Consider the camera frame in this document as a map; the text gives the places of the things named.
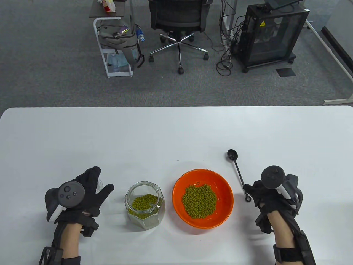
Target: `orange bowl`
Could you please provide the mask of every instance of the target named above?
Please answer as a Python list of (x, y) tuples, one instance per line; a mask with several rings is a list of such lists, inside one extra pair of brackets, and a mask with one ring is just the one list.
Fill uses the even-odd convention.
[[(185, 211), (181, 199), (188, 186), (203, 184), (210, 185), (216, 194), (216, 210), (206, 218), (192, 219)], [(187, 224), (201, 229), (211, 229), (224, 223), (231, 214), (234, 204), (233, 192), (228, 182), (221, 175), (207, 169), (195, 169), (182, 175), (174, 185), (172, 199), (179, 217)]]

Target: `chair backrest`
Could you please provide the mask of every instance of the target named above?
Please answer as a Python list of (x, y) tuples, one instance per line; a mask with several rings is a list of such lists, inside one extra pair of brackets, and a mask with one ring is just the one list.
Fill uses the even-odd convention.
[(151, 27), (166, 31), (200, 31), (213, 0), (149, 0)]

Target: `black spoon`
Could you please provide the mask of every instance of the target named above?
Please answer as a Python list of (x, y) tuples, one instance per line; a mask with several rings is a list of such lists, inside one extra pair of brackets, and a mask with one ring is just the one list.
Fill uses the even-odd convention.
[[(238, 174), (239, 174), (239, 177), (240, 177), (241, 184), (242, 184), (242, 186), (244, 186), (244, 181), (243, 181), (243, 178), (241, 177), (241, 174), (240, 174), (240, 171), (239, 171), (239, 168), (238, 168), (238, 164), (236, 162), (236, 160), (238, 158), (237, 152), (235, 150), (233, 150), (233, 149), (229, 149), (228, 152), (227, 152), (227, 156), (228, 156), (228, 158), (230, 160), (234, 161), (234, 164), (235, 164), (235, 166), (237, 168), (237, 171), (238, 171)], [(245, 201), (246, 202), (251, 202), (251, 197), (249, 196), (249, 194), (246, 191), (244, 191), (244, 192), (245, 192)]]

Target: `hand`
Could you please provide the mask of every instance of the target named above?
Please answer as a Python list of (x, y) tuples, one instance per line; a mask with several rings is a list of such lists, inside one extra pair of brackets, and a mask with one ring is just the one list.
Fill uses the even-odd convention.
[(275, 210), (292, 209), (283, 196), (278, 194), (277, 190), (266, 188), (261, 180), (255, 181), (253, 186), (245, 184), (243, 189), (254, 199), (255, 206), (258, 207), (263, 214)]
[(96, 194), (100, 173), (101, 169), (94, 166), (91, 169), (87, 169), (77, 178), (73, 179), (73, 181), (77, 181), (82, 184), (85, 189), (85, 197), (79, 205), (69, 208), (66, 211), (62, 211), (59, 217), (55, 220), (55, 223), (77, 223), (82, 212), (85, 212), (85, 214), (87, 213), (86, 215), (92, 215), (94, 217), (97, 217), (101, 213), (99, 208), (109, 194), (114, 190), (114, 185), (108, 184)]

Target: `chair base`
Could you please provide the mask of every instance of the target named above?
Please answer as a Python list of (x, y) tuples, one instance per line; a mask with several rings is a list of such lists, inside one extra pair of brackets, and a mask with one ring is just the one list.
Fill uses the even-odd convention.
[(178, 68), (178, 73), (179, 73), (180, 75), (183, 74), (183, 73), (184, 73), (184, 69), (183, 69), (182, 66), (181, 66), (181, 51), (180, 51), (180, 46), (181, 46), (181, 44), (186, 45), (186, 46), (188, 46), (188, 47), (190, 47), (190, 48), (196, 49), (196, 50), (198, 50), (198, 51), (204, 52), (205, 54), (204, 54), (203, 59), (204, 59), (204, 60), (208, 60), (208, 59), (209, 59), (208, 51), (207, 51), (207, 50), (204, 50), (204, 49), (202, 49), (202, 48), (199, 48), (199, 47), (196, 47), (196, 46), (194, 46), (194, 45), (191, 45), (191, 44), (189, 44), (189, 43), (184, 42), (184, 40), (186, 40), (186, 39), (188, 39), (188, 38), (190, 38), (190, 37), (193, 37), (193, 36), (194, 36), (194, 33), (189, 34), (189, 35), (183, 37), (182, 39), (180, 39), (180, 41), (177, 41), (176, 39), (173, 39), (173, 38), (171, 38), (171, 37), (169, 37), (169, 36), (167, 36), (167, 35), (160, 34), (160, 40), (161, 40), (161, 41), (162, 41), (162, 40), (165, 40), (165, 39), (168, 39), (168, 40), (170, 40), (172, 43), (170, 43), (170, 44), (168, 44), (168, 45), (165, 45), (165, 46), (163, 46), (163, 47), (161, 47), (161, 48), (159, 48), (159, 49), (157, 49), (157, 50), (154, 50), (153, 52), (150, 52), (150, 57), (149, 57), (148, 61), (149, 61), (150, 63), (154, 62), (154, 58), (153, 58), (153, 55), (152, 55), (152, 54), (157, 53), (157, 52), (160, 52), (160, 51), (162, 51), (162, 50), (164, 50), (164, 49), (166, 49), (166, 48), (172, 47), (172, 46), (174, 46), (174, 45), (177, 45), (177, 46), (178, 46), (178, 54), (179, 54), (179, 68)]

